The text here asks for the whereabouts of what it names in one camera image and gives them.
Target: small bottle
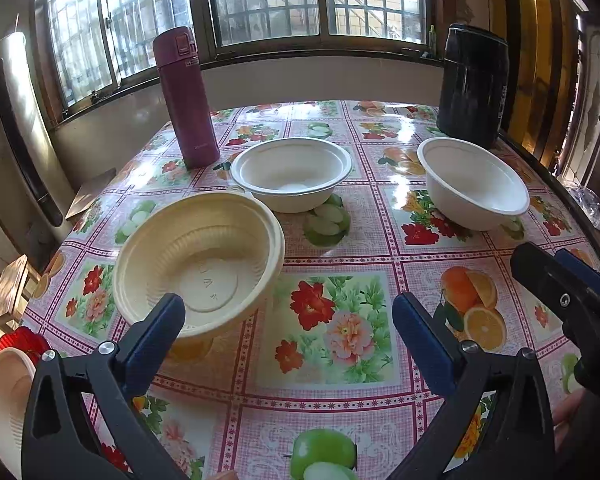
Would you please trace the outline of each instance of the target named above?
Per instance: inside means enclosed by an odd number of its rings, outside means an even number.
[[[436,37],[436,29],[433,25],[429,29],[429,37],[427,38],[427,44],[429,45],[429,52],[432,57],[438,57],[438,38]]]
[[[202,81],[198,50],[189,27],[154,40],[155,63],[185,166],[203,168],[220,157]]]

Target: white bowl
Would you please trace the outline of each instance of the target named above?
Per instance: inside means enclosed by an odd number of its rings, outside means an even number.
[[[22,430],[36,367],[17,348],[0,350],[0,460],[22,478]]]
[[[433,137],[418,147],[427,191],[442,214],[467,229],[488,231],[529,208],[518,174],[466,140]]]
[[[299,213],[324,203],[351,172],[347,150],[309,137],[252,146],[231,164],[231,178],[272,211]]]
[[[197,343],[263,305],[284,256],[282,228],[264,204],[242,193],[198,193],[165,207],[128,238],[113,295],[122,317],[135,323],[174,292],[186,306],[178,342]]]

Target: plastic bag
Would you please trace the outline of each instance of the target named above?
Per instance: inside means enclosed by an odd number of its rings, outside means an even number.
[[[587,215],[587,218],[600,231],[600,199],[589,188],[573,180],[563,181],[562,185]]]

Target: bowl rim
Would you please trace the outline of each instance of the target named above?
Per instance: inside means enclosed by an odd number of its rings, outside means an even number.
[[[445,180],[442,179],[442,177],[440,177],[435,171],[433,171],[433,169],[427,162],[427,153],[426,152],[429,151],[432,148],[432,145],[434,145],[434,144],[447,144],[447,145],[448,144],[457,144],[458,148],[465,149],[467,151],[473,150],[474,152],[478,153],[478,156],[485,156],[485,157],[489,158],[492,162],[494,162],[494,164],[497,167],[499,167],[501,170],[503,170],[504,173],[506,173],[506,175],[512,181],[514,181],[514,183],[520,184],[520,187],[525,190],[526,198],[524,200],[524,205],[517,209],[499,209],[496,207],[489,207],[487,205],[481,204],[480,202],[477,202],[476,200],[465,195],[461,191],[458,191],[455,187],[448,184]],[[483,147],[478,146],[477,144],[474,144],[472,142],[469,142],[468,140],[455,139],[453,137],[431,137],[430,139],[426,139],[423,142],[421,142],[420,145],[418,146],[418,160],[420,161],[421,165],[425,169],[427,176],[431,176],[437,183],[440,184],[440,186],[444,187],[446,190],[450,191],[451,193],[453,193],[456,196],[459,196],[460,198],[466,200],[467,202],[475,205],[476,207],[483,209],[484,211],[488,211],[490,213],[496,213],[496,214],[504,215],[504,216],[517,216],[517,215],[521,215],[522,213],[525,213],[529,209],[529,204],[530,204],[529,190],[526,188],[526,185],[522,181],[520,176],[512,168],[510,168],[506,162],[501,160],[499,157],[497,157],[490,151],[485,150]]]
[[[325,148],[325,149],[329,150],[330,152],[335,153],[340,158],[340,160],[343,161],[344,168],[337,177],[332,178],[331,180],[328,180],[326,182],[323,182],[322,184],[318,184],[317,186],[312,186],[308,189],[304,189],[301,192],[273,190],[273,189],[269,189],[267,187],[259,187],[259,186],[254,186],[252,184],[249,184],[239,174],[239,170],[243,166],[244,161],[247,158],[249,158],[250,155],[253,155],[253,153],[270,150],[272,148],[273,143],[305,144],[305,145],[306,144],[314,144],[315,146],[321,146],[322,148]],[[265,196],[279,196],[279,197],[289,196],[289,197],[291,197],[291,196],[307,195],[307,194],[316,193],[319,191],[324,191],[326,189],[336,187],[339,183],[341,183],[343,180],[345,180],[349,176],[349,173],[351,172],[351,168],[353,168],[353,160],[352,160],[349,152],[347,150],[345,150],[343,147],[341,147],[337,144],[334,144],[333,142],[329,142],[328,140],[323,140],[323,139],[314,139],[313,137],[285,137],[283,139],[266,140],[264,142],[254,145],[254,146],[251,146],[250,148],[247,148],[246,150],[244,150],[240,155],[238,155],[235,158],[235,160],[231,164],[231,168],[230,168],[229,172],[230,172],[231,178],[238,185],[240,185],[244,189],[247,189],[253,193],[256,193],[259,195],[265,195]]]
[[[249,197],[243,192],[234,190],[197,192],[194,195],[176,200],[176,202],[165,206],[155,215],[150,216],[138,229],[135,230],[135,232],[132,233],[132,235],[126,240],[120,249],[113,269],[113,277],[111,281],[116,308],[127,323],[133,324],[138,321],[142,321],[146,317],[139,317],[134,313],[134,309],[129,307],[131,302],[129,301],[125,292],[123,280],[125,277],[126,266],[132,257],[133,250],[135,250],[137,245],[142,242],[142,239],[146,235],[148,229],[150,229],[156,223],[164,221],[164,218],[168,215],[168,213],[173,213],[173,209],[176,207],[187,207],[189,203],[195,203],[196,201],[204,200],[205,198],[211,198],[225,202],[227,200],[227,195],[232,197],[231,200],[243,201],[244,204],[251,207],[252,210],[260,216],[263,223],[267,224],[267,230],[270,233],[269,254],[271,255],[274,253],[274,249],[277,247],[279,248],[278,256],[269,257],[262,276],[258,280],[255,288],[246,298],[244,298],[244,300],[242,300],[242,303],[245,304],[244,308],[234,311],[233,313],[218,316],[217,319],[202,326],[190,328],[183,327],[178,334],[178,338],[200,338],[201,336],[204,337],[207,335],[209,337],[213,337],[218,332],[220,327],[233,322],[235,318],[240,317],[245,312],[248,312],[249,306],[258,304],[258,302],[262,300],[262,296],[266,293],[269,283],[272,282],[272,280],[280,273],[280,270],[282,269],[282,263],[284,261],[285,239],[282,232],[282,227],[280,227],[280,223],[268,207],[266,207],[256,198]]]
[[[19,358],[31,379],[31,383],[33,383],[33,378],[36,375],[36,366],[33,364],[33,361],[31,361],[29,356],[18,348],[7,346],[7,348],[0,350],[0,361],[6,359],[7,357]],[[16,478],[22,477],[20,454],[17,453],[16,450],[11,446],[11,443],[7,444],[3,440],[0,440],[0,460]]]

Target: wooden chair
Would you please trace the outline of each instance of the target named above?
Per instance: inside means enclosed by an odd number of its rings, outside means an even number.
[[[0,337],[18,327],[39,280],[25,254],[4,268],[0,275]]]

